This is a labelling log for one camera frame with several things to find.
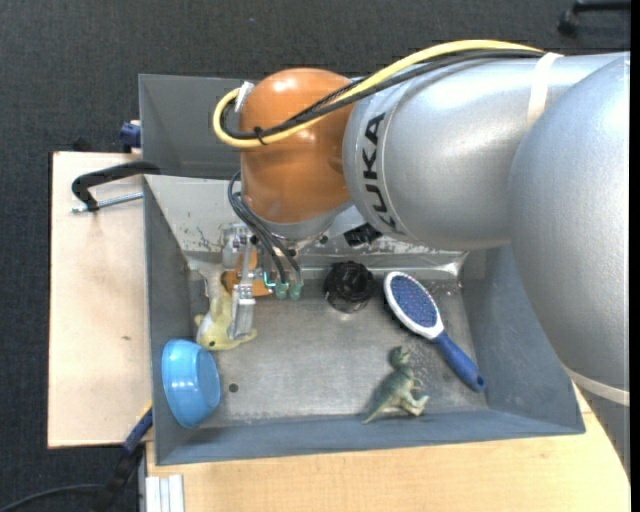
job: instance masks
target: gray bin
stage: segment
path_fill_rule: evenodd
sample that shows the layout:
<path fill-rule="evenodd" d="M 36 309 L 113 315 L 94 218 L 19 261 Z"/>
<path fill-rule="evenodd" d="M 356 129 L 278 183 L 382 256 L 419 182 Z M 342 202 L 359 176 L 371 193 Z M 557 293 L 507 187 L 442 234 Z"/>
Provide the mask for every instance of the gray bin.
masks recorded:
<path fill-rule="evenodd" d="M 346 315 L 326 303 L 317 280 L 306 283 L 298 302 L 258 299 L 258 337 L 214 353 L 220 406 L 199 427 L 184 429 L 165 398 L 161 357 L 170 339 L 193 338 L 202 283 L 147 183 L 145 227 L 159 464 L 584 432 L 571 381 L 536 320 L 509 247 L 479 254 L 476 277 L 463 277 L 458 292 L 451 293 L 452 286 L 450 295 L 436 296 L 449 334 L 475 356 L 485 393 L 468 389 L 435 347 L 401 327 L 381 291 L 362 311 Z M 362 425 L 374 389 L 392 371 L 388 352 L 401 344 L 431 397 L 426 414 L 398 413 Z M 237 391 L 229 391 L 231 384 Z"/>

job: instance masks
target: wire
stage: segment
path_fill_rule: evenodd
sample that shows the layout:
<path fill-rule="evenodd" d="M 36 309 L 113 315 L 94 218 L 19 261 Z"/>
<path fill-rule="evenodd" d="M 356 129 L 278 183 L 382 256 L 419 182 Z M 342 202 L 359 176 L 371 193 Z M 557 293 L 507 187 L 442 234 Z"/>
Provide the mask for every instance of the wire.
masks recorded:
<path fill-rule="evenodd" d="M 0 508 L 0 512 L 9 512 L 10 510 L 15 510 L 34 500 L 45 498 L 47 496 L 53 496 L 55 494 L 62 494 L 65 492 L 93 493 L 95 491 L 99 491 L 103 487 L 104 487 L 103 485 L 99 485 L 99 484 L 78 484 L 78 485 L 68 485 L 66 487 L 56 487 L 54 489 L 49 489 L 47 491 L 31 494 L 26 498 L 22 498 L 21 500 L 14 501 L 13 503 L 9 503 L 8 505 L 5 505 L 4 507 Z"/>
<path fill-rule="evenodd" d="M 262 245 L 267 249 L 269 255 L 273 259 L 274 264 L 278 269 L 278 273 L 280 274 L 280 281 L 283 283 L 287 282 L 287 275 L 284 271 L 284 267 L 282 266 L 282 262 L 278 255 L 275 252 L 274 246 L 282 252 L 284 257 L 287 259 L 293 270 L 296 272 L 296 278 L 299 282 L 302 282 L 302 272 L 300 270 L 300 265 L 293 258 L 287 248 L 282 244 L 282 242 L 276 238 L 271 232 L 262 224 L 260 219 L 249 209 L 249 207 L 242 200 L 242 195 L 240 192 L 233 192 L 233 186 L 238 181 L 238 178 L 241 175 L 241 171 L 238 171 L 229 181 L 229 186 L 227 187 L 227 197 L 229 202 L 231 203 L 231 207 L 233 211 L 236 213 L 240 219 L 249 226 L 249 228 L 254 232 L 256 237 L 260 240 Z"/>
<path fill-rule="evenodd" d="M 440 58 L 446 55 L 451 55 L 464 51 L 471 50 L 524 50 L 531 52 L 532 54 L 540 55 L 542 50 L 525 46 L 521 44 L 508 43 L 503 41 L 493 40 L 469 40 L 469 41 L 455 41 L 451 43 L 443 43 L 431 48 L 427 48 L 416 52 L 408 57 L 405 57 L 386 68 L 374 73 L 370 77 L 358 82 L 353 87 L 347 88 L 342 92 L 335 101 L 341 101 L 351 96 L 357 95 L 361 92 L 367 91 L 376 85 L 384 82 L 392 77 L 394 74 L 399 73 L 410 66 L 418 64 L 428 59 Z M 213 130 L 216 136 L 226 144 L 229 144 L 238 148 L 254 148 L 265 144 L 271 144 L 286 139 L 287 137 L 304 130 L 322 119 L 323 116 L 315 117 L 311 120 L 299 122 L 296 126 L 280 131 L 273 135 L 264 135 L 263 132 L 257 132 L 252 139 L 237 139 L 229 135 L 222 126 L 222 120 L 224 119 L 224 112 L 227 106 L 231 105 L 236 100 L 239 94 L 239 89 L 235 89 L 227 93 L 216 105 L 214 109 L 212 122 Z"/>
<path fill-rule="evenodd" d="M 331 95 L 317 101 L 311 107 L 308 107 L 304 111 L 294 115 L 293 117 L 289 118 L 283 123 L 280 123 L 269 129 L 262 130 L 260 132 L 260 138 L 264 139 L 265 136 L 271 135 L 273 133 L 279 133 L 279 132 L 285 131 L 291 127 L 294 127 L 300 124 L 301 122 L 314 119 L 316 117 L 325 116 L 335 110 L 338 110 L 344 107 L 345 105 L 354 103 L 367 96 L 371 96 L 372 94 L 376 94 L 385 89 L 398 85 L 399 83 L 406 82 L 407 80 L 423 75 L 430 71 L 451 67 L 453 65 L 460 64 L 463 62 L 469 62 L 474 59 L 490 59 L 494 57 L 513 58 L 513 57 L 530 57 L 530 56 L 531 56 L 531 52 L 528 50 L 526 51 L 525 50 L 481 50 L 481 51 L 468 52 L 468 53 L 464 53 L 462 55 L 457 55 L 453 57 L 443 57 L 436 61 L 431 61 L 426 64 L 413 67 L 409 69 L 409 71 L 396 74 L 391 78 L 388 78 L 387 80 L 369 89 L 365 89 L 363 91 L 360 91 L 359 93 L 349 96 L 348 98 L 340 99 L 326 105 L 326 103 L 328 102 L 328 98 L 334 95 L 334 93 L 332 93 Z M 225 113 L 223 113 L 223 129 L 229 135 L 237 139 L 255 139 L 256 138 L 256 134 L 254 132 L 236 132 L 226 127 Z"/>

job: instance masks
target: yellow cable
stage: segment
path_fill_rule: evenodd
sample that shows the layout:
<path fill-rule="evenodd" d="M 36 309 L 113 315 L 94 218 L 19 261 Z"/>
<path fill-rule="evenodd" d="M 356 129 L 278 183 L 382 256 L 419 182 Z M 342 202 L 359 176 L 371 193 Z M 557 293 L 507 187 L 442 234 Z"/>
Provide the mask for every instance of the yellow cable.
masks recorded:
<path fill-rule="evenodd" d="M 443 55 L 447 55 L 450 53 L 456 53 L 461 51 L 469 51 L 469 50 L 531 50 L 539 52 L 541 50 L 537 48 L 533 48 L 531 46 L 525 46 L 516 43 L 507 43 L 504 41 L 493 41 L 490 39 L 473 39 L 468 41 L 453 41 L 450 43 L 442 43 L 436 46 L 432 46 L 431 48 L 426 48 L 424 50 L 420 50 L 419 52 L 413 53 L 403 59 L 400 59 L 397 62 L 394 62 L 390 66 L 381 69 L 377 73 L 371 75 L 366 80 L 363 80 L 353 89 L 350 89 L 340 96 L 336 97 L 333 101 L 343 100 L 353 96 L 354 94 L 358 94 L 365 89 L 369 89 L 384 80 L 390 78 L 391 76 L 399 73 L 400 71 L 405 70 L 409 66 L 413 66 L 414 64 L 418 64 L 419 62 L 423 62 L 427 59 L 433 59 L 436 57 L 441 57 Z M 213 131 L 216 136 L 224 143 L 229 144 L 230 146 L 234 146 L 237 148 L 255 148 L 262 145 L 259 140 L 255 139 L 236 139 L 232 137 L 228 133 L 226 133 L 222 129 L 221 118 L 222 112 L 225 107 L 231 103 L 235 98 L 238 97 L 240 89 L 235 89 L 229 93 L 227 93 L 216 105 L 216 108 L 213 111 Z M 293 128 L 289 128 L 280 133 L 275 133 L 273 135 L 269 135 L 262 138 L 264 144 L 272 144 L 274 142 L 278 142 L 281 140 L 290 137 L 294 133 L 297 133 L 301 130 L 309 128 L 314 125 L 318 121 L 320 121 L 324 116 L 317 117 L 315 119 L 311 119 L 310 121 L 306 121 L 301 123 Z"/>

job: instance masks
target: blue hairbrush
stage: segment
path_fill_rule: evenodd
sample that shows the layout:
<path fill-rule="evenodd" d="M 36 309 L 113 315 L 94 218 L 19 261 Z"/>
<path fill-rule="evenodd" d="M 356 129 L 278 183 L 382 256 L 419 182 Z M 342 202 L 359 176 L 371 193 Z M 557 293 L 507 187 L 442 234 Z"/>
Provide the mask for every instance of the blue hairbrush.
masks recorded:
<path fill-rule="evenodd" d="M 413 277 L 391 272 L 384 279 L 384 294 L 393 313 L 411 331 L 435 343 L 456 375 L 477 392 L 485 381 L 476 364 L 447 335 L 435 301 Z"/>

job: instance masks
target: cable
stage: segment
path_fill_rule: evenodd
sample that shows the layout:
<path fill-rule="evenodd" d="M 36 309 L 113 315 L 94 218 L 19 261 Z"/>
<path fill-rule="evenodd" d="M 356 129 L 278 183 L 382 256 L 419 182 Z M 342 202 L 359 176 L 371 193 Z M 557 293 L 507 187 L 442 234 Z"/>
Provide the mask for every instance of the cable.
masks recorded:
<path fill-rule="evenodd" d="M 132 480 L 138 466 L 142 462 L 144 456 L 144 445 L 138 444 L 131 453 L 123 453 L 113 475 L 107 480 L 107 483 L 98 491 L 96 497 L 89 508 L 89 512 L 105 512 L 116 499 L 118 494 L 122 492 L 124 487 Z"/>
<path fill-rule="evenodd" d="M 436 61 L 432 61 L 426 64 L 422 64 L 420 66 L 416 66 L 415 68 L 412 68 L 409 71 L 405 71 L 404 73 L 396 74 L 391 78 L 373 87 L 370 87 L 369 89 L 365 89 L 363 91 L 360 91 L 359 93 L 353 94 L 348 98 L 343 98 L 343 99 L 334 101 L 332 103 L 329 103 L 326 106 L 322 106 L 327 103 L 328 98 L 330 98 L 333 95 L 332 93 L 331 95 L 317 101 L 311 107 L 308 107 L 304 111 L 294 115 L 293 117 L 289 118 L 283 123 L 275 125 L 266 130 L 261 130 L 260 139 L 264 140 L 264 137 L 266 136 L 288 130 L 289 128 L 295 127 L 302 122 L 315 119 L 316 117 L 326 116 L 327 114 L 330 114 L 331 112 L 338 110 L 344 107 L 345 105 L 349 105 L 367 96 L 371 96 L 380 91 L 393 87 L 399 83 L 406 82 L 407 80 L 423 75 L 430 71 L 435 71 L 437 69 L 450 67 L 455 64 L 460 64 L 463 62 L 469 62 L 474 59 L 489 59 L 489 58 L 496 58 L 496 57 L 513 58 L 513 57 L 530 57 L 530 56 L 531 56 L 531 52 L 528 50 L 526 51 L 525 50 L 481 50 L 481 51 L 464 53 L 458 56 L 443 57 Z M 254 132 L 236 132 L 225 126 L 227 109 L 225 109 L 225 112 L 223 112 L 223 119 L 222 119 L 223 121 L 222 127 L 225 130 L 225 132 L 227 132 L 230 136 L 236 139 L 254 140 L 256 138 L 256 134 Z"/>
<path fill-rule="evenodd" d="M 247 226 L 249 226 L 249 228 L 254 232 L 256 237 L 258 237 L 265 249 L 267 249 L 269 255 L 273 259 L 273 262 L 278 269 L 278 273 L 280 274 L 280 281 L 286 283 L 287 274 L 284 271 L 284 267 L 282 266 L 280 258 L 278 258 L 278 255 L 274 250 L 274 246 L 282 252 L 285 258 L 287 258 L 287 261 L 295 270 L 298 280 L 301 280 L 302 276 L 300 272 L 300 266 L 289 254 L 289 251 L 287 251 L 282 242 L 274 237 L 269 232 L 269 230 L 262 225 L 260 219 L 258 219 L 258 217 L 244 204 L 241 194 L 239 192 L 235 194 L 233 193 L 233 186 L 238 181 L 240 174 L 241 171 L 238 171 L 236 174 L 234 174 L 234 176 L 231 178 L 231 181 L 229 181 L 229 186 L 227 187 L 227 197 L 229 199 L 229 202 L 231 203 L 233 211 L 245 224 L 247 224 Z"/>
<path fill-rule="evenodd" d="M 314 111 L 314 110 L 318 109 L 319 107 L 321 107 L 322 105 L 330 103 L 331 101 L 335 100 L 338 96 L 340 96 L 342 93 L 348 91 L 349 89 L 352 89 L 353 87 L 355 87 L 356 85 L 361 83 L 364 79 L 365 79 L 365 77 L 353 79 L 347 85 L 345 85 L 343 87 L 340 87 L 339 89 L 336 89 L 333 92 L 330 92 L 324 98 L 319 99 L 315 103 L 309 105 L 304 110 L 298 112 L 298 114 L 294 115 L 293 117 L 290 117 L 289 120 L 291 120 L 291 119 L 293 119 L 295 117 L 298 117 L 300 115 L 306 114 L 307 112 Z"/>
<path fill-rule="evenodd" d="M 45 498 L 47 496 L 53 496 L 55 494 L 61 494 L 65 492 L 80 492 L 80 493 L 89 493 L 93 494 L 96 491 L 102 489 L 102 485 L 99 484 L 78 484 L 78 485 L 68 485 L 66 487 L 56 487 L 54 489 L 49 489 L 47 491 L 42 491 L 36 494 L 31 494 L 26 498 L 22 498 L 21 500 L 14 501 L 13 503 L 9 503 L 4 507 L 0 508 L 0 512 L 9 512 L 10 510 L 16 510 L 17 508 L 26 505 L 34 500 Z"/>
<path fill-rule="evenodd" d="M 359 94 L 363 91 L 366 91 L 370 88 L 375 87 L 381 82 L 389 79 L 394 74 L 407 69 L 414 64 L 418 64 L 427 59 L 435 59 L 440 58 L 446 55 L 451 55 L 454 53 L 459 53 L 463 51 L 470 50 L 524 50 L 531 52 L 532 54 L 539 55 L 542 50 L 538 50 L 536 48 L 532 48 L 530 46 L 515 44 L 515 43 L 507 43 L 502 41 L 492 41 L 492 40 L 469 40 L 469 41 L 455 41 L 451 43 L 440 44 L 431 48 L 427 48 L 416 52 L 408 57 L 405 57 L 390 66 L 374 73 L 370 77 L 366 78 L 358 82 L 354 87 L 348 88 L 346 91 L 342 92 L 335 101 L 341 101 L 347 99 L 351 96 Z M 239 89 L 235 89 L 227 93 L 216 105 L 216 108 L 213 112 L 213 130 L 216 136 L 226 144 L 229 144 L 238 148 L 253 148 L 259 147 L 265 144 L 271 144 L 273 142 L 278 142 L 280 140 L 284 140 L 285 138 L 297 133 L 298 131 L 304 130 L 313 124 L 317 123 L 322 116 L 316 117 L 309 121 L 300 122 L 296 126 L 280 131 L 279 133 L 275 133 L 273 135 L 264 135 L 264 131 L 259 134 L 254 134 L 252 139 L 237 139 L 233 136 L 230 136 L 222 127 L 222 119 L 223 113 L 227 106 L 231 105 L 233 101 L 238 97 Z"/>

